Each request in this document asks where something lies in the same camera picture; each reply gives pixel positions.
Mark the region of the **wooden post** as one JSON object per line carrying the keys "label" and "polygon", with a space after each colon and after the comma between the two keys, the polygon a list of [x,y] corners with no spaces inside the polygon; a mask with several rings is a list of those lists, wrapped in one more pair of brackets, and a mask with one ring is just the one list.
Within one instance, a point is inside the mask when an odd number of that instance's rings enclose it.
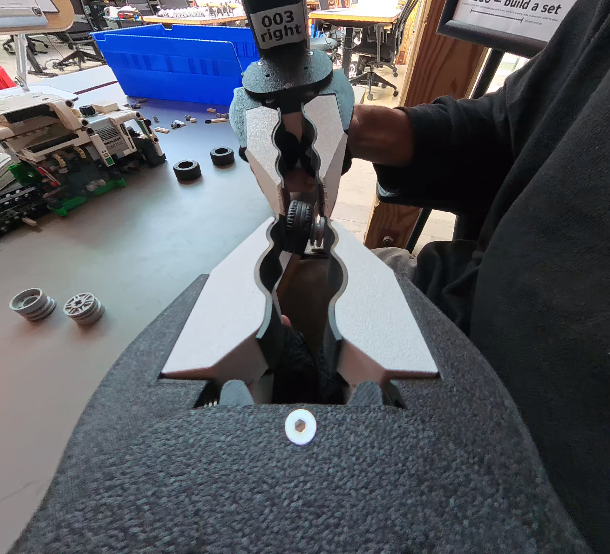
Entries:
{"label": "wooden post", "polygon": [[[407,71],[399,104],[412,107],[440,96],[471,94],[489,49],[437,34],[446,0],[423,0],[409,43]],[[374,199],[364,244],[405,247],[420,209]]]}

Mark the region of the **white lego truck model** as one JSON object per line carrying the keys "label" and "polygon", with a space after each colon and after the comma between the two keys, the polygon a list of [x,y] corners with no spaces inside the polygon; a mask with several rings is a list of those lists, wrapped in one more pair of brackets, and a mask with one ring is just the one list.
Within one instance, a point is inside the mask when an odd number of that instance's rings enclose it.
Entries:
{"label": "white lego truck model", "polygon": [[125,176],[166,162],[149,120],[115,102],[76,107],[52,94],[1,99],[1,151],[19,159],[1,193],[1,236],[126,186]]}

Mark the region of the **person's right forearm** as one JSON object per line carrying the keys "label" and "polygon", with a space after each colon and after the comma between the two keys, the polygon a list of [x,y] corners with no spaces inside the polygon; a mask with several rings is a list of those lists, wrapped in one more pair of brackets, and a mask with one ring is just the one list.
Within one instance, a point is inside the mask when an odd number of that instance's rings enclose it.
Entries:
{"label": "person's right forearm", "polygon": [[412,124],[413,157],[404,168],[374,164],[379,184],[412,205],[488,212],[515,159],[505,90],[402,110]]}

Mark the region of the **person's trouser leg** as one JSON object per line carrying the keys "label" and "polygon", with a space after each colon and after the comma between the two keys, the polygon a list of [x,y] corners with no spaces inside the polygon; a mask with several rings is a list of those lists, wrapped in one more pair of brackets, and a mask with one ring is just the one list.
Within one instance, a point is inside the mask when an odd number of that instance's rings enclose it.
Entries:
{"label": "person's trouser leg", "polygon": [[371,252],[388,266],[399,279],[415,282],[418,259],[406,249],[399,247],[380,247]]}

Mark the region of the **scattered small lego pieces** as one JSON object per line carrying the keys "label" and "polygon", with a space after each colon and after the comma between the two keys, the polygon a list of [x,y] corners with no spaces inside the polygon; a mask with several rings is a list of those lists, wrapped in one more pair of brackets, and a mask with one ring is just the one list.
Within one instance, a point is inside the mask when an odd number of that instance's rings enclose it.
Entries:
{"label": "scattered small lego pieces", "polygon": [[198,124],[222,126],[229,122],[229,112],[214,107],[184,113],[181,110],[173,111],[163,107],[152,107],[152,102],[146,99],[124,101],[122,106],[142,114],[149,120],[153,131],[161,134],[169,134],[171,131],[194,127]]}

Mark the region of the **wooden office table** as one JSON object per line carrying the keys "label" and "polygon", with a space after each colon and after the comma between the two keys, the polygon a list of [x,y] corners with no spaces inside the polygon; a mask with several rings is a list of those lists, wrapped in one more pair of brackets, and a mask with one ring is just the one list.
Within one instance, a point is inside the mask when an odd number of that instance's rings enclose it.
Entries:
{"label": "wooden office table", "polygon": [[328,10],[316,10],[309,13],[309,20],[328,23],[337,27],[345,27],[345,40],[343,45],[342,68],[349,77],[349,66],[353,53],[353,30],[373,27],[376,37],[376,56],[380,62],[381,53],[381,31],[387,25],[393,25],[401,15],[401,10],[394,5],[381,10],[373,10],[372,7],[355,5],[350,8],[335,8]]}
{"label": "wooden office table", "polygon": [[161,24],[163,26],[229,26],[246,21],[246,15],[233,15],[228,17],[160,17],[158,15],[143,16],[145,24]]}

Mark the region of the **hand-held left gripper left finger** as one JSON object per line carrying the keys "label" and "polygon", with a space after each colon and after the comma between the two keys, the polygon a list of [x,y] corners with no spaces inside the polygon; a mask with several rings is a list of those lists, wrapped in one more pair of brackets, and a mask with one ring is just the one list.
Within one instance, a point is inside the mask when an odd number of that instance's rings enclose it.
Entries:
{"label": "hand-held left gripper left finger", "polygon": [[161,370],[169,379],[243,382],[269,404],[284,350],[277,296],[280,222],[263,222],[209,274]]}

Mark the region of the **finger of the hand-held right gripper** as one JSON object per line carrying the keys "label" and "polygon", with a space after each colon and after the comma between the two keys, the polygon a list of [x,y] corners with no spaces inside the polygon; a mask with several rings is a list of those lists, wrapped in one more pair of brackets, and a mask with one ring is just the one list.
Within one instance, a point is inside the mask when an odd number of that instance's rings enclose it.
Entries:
{"label": "finger of the hand-held right gripper", "polygon": [[279,172],[281,152],[274,136],[281,122],[279,110],[251,108],[246,111],[245,154],[255,179],[277,217],[286,217],[290,196]]}
{"label": "finger of the hand-held right gripper", "polygon": [[319,211],[329,218],[336,205],[347,146],[335,95],[320,95],[305,105],[305,118],[312,125],[312,166],[318,192]]}

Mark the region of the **blue plastic bin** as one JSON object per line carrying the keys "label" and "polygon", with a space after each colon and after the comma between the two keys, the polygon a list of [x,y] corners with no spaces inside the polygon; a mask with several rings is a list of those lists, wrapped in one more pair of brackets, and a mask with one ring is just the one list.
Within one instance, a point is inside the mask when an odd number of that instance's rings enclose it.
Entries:
{"label": "blue plastic bin", "polygon": [[260,59],[248,28],[149,24],[92,36],[131,97],[229,106]]}

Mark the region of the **wooden document stand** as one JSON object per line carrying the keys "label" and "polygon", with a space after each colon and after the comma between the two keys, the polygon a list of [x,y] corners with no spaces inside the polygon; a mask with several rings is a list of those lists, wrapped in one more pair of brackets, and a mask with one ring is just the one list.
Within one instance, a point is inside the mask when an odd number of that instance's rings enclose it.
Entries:
{"label": "wooden document stand", "polygon": [[74,20],[70,0],[52,0],[58,13],[41,14],[39,10],[30,12],[18,5],[17,9],[1,10],[1,34],[13,35],[17,56],[16,88],[3,90],[2,94],[24,94],[31,90],[28,86],[27,37],[31,34],[57,33],[68,30]]}

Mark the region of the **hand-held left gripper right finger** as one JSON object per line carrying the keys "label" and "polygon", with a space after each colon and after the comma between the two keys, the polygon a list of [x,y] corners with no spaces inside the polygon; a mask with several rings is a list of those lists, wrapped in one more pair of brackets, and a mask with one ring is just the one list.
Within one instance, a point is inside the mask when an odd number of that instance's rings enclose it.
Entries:
{"label": "hand-held left gripper right finger", "polygon": [[339,223],[326,224],[326,366],[345,401],[362,383],[438,377],[438,367],[391,268]]}

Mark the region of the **person's right hand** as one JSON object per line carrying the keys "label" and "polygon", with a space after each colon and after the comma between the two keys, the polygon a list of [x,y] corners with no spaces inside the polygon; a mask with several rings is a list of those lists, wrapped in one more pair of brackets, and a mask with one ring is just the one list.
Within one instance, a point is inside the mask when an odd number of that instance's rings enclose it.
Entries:
{"label": "person's right hand", "polygon": [[348,129],[347,148],[355,159],[404,168],[413,157],[412,124],[401,108],[358,104]]}

